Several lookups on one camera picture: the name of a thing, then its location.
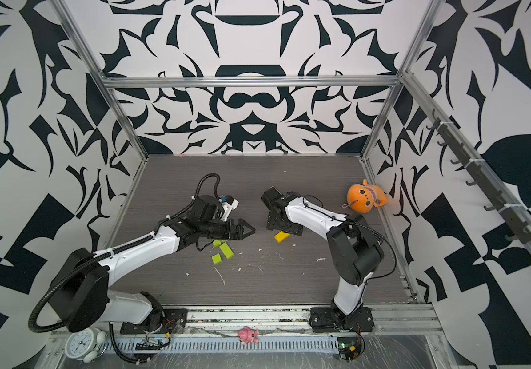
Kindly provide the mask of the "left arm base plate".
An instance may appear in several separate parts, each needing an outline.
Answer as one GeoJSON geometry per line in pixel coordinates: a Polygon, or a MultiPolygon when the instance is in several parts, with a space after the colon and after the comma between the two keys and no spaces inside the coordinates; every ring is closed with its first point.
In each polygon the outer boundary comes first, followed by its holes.
{"type": "Polygon", "coordinates": [[[185,308],[164,308],[153,311],[141,324],[123,323],[119,330],[122,335],[178,334],[187,323],[188,310],[185,308]]]}

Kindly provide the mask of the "yellow block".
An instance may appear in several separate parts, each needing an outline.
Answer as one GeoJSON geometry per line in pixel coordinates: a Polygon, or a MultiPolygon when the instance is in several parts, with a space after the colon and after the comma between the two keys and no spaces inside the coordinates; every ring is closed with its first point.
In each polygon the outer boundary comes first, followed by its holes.
{"type": "Polygon", "coordinates": [[[286,232],[279,232],[277,233],[275,236],[274,236],[274,239],[276,240],[277,243],[282,243],[284,242],[287,238],[289,238],[291,235],[289,233],[286,233],[286,232]]]}

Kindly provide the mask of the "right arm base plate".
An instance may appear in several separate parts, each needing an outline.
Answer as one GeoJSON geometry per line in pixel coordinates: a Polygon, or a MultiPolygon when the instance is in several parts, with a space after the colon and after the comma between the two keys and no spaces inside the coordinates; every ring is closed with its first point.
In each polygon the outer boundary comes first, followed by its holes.
{"type": "Polygon", "coordinates": [[[359,307],[350,315],[344,315],[337,307],[311,308],[309,325],[315,333],[341,331],[372,332],[375,327],[368,307],[359,307]]]}

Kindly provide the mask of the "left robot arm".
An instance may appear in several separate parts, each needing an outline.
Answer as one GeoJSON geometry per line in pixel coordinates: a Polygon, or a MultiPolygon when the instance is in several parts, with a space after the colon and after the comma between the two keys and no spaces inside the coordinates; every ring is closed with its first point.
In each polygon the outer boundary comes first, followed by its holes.
{"type": "Polygon", "coordinates": [[[156,259],[173,255],[190,245],[202,251],[199,241],[238,241],[256,229],[230,214],[238,201],[196,191],[187,206],[159,221],[148,234],[121,245],[88,252],[80,248],[62,266],[49,290],[28,318],[33,333],[66,328],[75,333],[97,323],[127,323],[155,331],[165,321],[162,305],[148,292],[128,294],[111,287],[131,272],[156,259]]]}

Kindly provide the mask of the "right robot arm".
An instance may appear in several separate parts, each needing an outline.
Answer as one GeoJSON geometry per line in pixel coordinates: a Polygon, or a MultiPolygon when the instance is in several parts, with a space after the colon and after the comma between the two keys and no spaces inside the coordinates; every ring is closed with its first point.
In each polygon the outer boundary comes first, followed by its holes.
{"type": "Polygon", "coordinates": [[[385,278],[396,271],[397,261],[393,261],[390,272],[376,274],[385,258],[382,243],[390,243],[362,215],[331,212],[313,204],[306,196],[282,193],[275,187],[266,190],[261,200],[269,209],[268,229],[301,235],[307,228],[328,241],[339,274],[332,309],[341,318],[350,317],[363,307],[362,297],[370,280],[385,278]]]}

